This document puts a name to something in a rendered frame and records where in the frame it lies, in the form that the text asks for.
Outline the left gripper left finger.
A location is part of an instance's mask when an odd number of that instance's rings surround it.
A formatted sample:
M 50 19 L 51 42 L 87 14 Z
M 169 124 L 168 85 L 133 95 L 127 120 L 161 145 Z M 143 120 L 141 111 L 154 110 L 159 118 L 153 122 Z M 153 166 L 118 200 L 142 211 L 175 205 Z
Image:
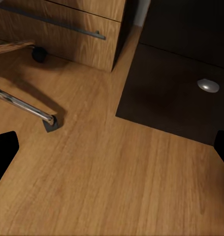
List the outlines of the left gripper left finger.
M 19 150 L 15 131 L 0 134 L 0 179 Z

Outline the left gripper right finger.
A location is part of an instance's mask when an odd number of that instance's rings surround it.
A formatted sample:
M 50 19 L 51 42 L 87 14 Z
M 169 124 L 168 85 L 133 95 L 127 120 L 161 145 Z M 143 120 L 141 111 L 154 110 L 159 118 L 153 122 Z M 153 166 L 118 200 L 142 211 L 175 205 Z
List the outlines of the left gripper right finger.
M 224 131 L 217 133 L 214 148 L 224 162 Z

